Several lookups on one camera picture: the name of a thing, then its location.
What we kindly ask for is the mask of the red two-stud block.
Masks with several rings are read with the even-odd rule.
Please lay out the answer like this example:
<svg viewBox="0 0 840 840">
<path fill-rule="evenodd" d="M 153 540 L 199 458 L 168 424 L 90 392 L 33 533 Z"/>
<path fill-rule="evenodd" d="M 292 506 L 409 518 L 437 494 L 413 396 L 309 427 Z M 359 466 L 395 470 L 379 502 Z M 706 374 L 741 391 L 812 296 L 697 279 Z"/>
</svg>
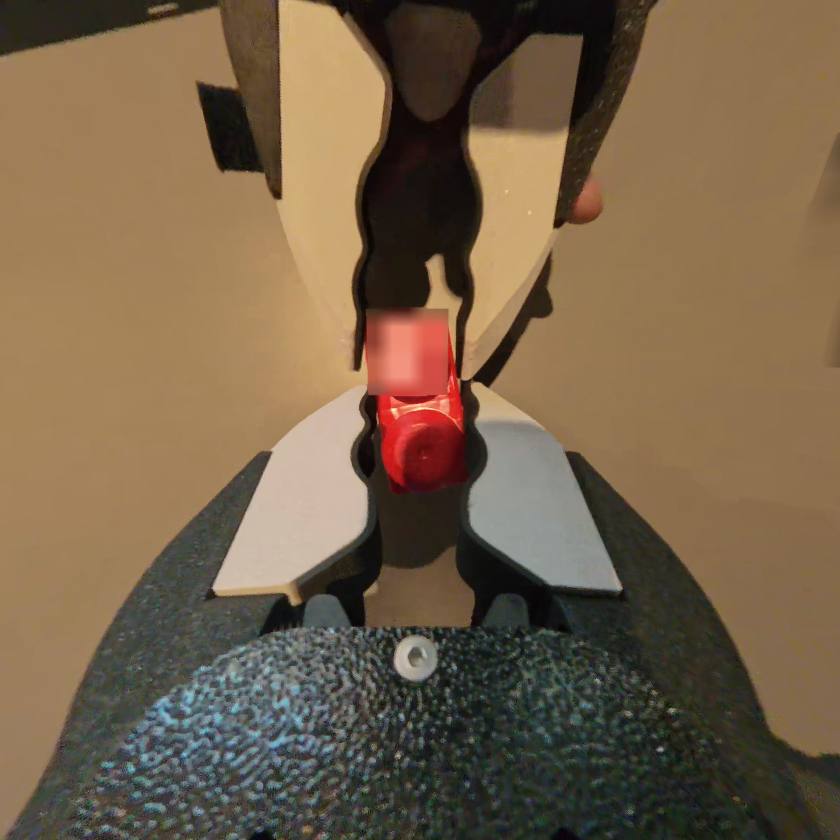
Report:
<svg viewBox="0 0 840 840">
<path fill-rule="evenodd" d="M 381 461 L 395 493 L 427 494 L 468 478 L 466 421 L 448 326 L 407 323 L 367 348 Z"/>
</svg>

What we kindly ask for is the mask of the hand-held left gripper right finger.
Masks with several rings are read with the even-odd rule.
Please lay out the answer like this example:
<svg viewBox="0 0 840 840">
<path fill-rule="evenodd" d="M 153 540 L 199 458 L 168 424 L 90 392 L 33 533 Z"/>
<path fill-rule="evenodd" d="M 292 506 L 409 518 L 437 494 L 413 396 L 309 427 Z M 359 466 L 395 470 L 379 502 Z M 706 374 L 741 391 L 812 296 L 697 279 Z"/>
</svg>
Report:
<svg viewBox="0 0 840 840">
<path fill-rule="evenodd" d="M 619 596 L 623 585 L 571 462 L 543 425 L 488 386 L 470 385 L 478 464 L 465 531 L 531 580 L 560 592 Z"/>
</svg>

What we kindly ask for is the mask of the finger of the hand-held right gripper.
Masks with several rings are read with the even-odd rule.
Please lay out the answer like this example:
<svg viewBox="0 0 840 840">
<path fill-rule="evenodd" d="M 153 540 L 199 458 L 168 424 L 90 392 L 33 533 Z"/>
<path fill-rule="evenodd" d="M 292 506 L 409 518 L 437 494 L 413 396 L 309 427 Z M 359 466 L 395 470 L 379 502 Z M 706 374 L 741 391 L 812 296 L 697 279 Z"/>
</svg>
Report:
<svg viewBox="0 0 840 840">
<path fill-rule="evenodd" d="M 463 379 L 488 362 L 550 256 L 583 37 L 527 37 L 474 89 L 465 152 L 479 194 Z"/>
<path fill-rule="evenodd" d="M 361 366 L 362 192 L 392 110 L 389 70 L 349 13 L 278 4 L 280 221 L 342 364 Z"/>
</svg>

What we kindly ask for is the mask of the person's right hand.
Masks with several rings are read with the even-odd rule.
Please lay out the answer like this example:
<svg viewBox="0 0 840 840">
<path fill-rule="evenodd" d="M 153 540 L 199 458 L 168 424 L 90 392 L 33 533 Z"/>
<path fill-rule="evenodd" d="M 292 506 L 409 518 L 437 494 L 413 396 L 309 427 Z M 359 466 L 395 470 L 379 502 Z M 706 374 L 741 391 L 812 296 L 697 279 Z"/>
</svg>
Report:
<svg viewBox="0 0 840 840">
<path fill-rule="evenodd" d="M 573 225 L 589 224 L 602 215 L 603 208 L 601 185 L 596 178 L 590 175 L 570 210 L 567 221 Z"/>
</svg>

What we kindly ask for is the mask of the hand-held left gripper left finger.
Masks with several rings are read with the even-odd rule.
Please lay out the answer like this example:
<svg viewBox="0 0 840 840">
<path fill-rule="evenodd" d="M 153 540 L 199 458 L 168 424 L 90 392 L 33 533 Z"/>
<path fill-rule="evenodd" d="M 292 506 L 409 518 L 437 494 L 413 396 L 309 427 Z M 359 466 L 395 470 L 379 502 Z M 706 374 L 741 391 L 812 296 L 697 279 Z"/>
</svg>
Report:
<svg viewBox="0 0 840 840">
<path fill-rule="evenodd" d="M 213 582 L 215 596 L 285 595 L 300 604 L 306 585 L 373 533 L 375 506 L 359 457 L 371 430 L 367 397 L 365 385 L 353 386 L 270 450 Z"/>
</svg>

